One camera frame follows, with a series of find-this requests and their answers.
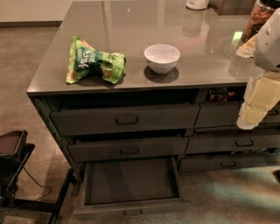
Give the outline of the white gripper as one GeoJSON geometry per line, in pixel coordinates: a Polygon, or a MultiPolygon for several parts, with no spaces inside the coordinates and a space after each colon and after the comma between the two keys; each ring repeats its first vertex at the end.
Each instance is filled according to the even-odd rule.
{"type": "Polygon", "coordinates": [[[280,9],[271,15],[257,34],[254,62],[268,71],[256,79],[248,105],[254,109],[271,110],[280,101],[280,9]]]}

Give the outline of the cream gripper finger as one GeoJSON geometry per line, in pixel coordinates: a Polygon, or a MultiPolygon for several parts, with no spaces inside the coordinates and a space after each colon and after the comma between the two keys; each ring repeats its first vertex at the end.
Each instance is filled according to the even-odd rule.
{"type": "Polygon", "coordinates": [[[239,129],[252,130],[259,125],[266,115],[265,111],[242,104],[236,124],[239,129]]]}

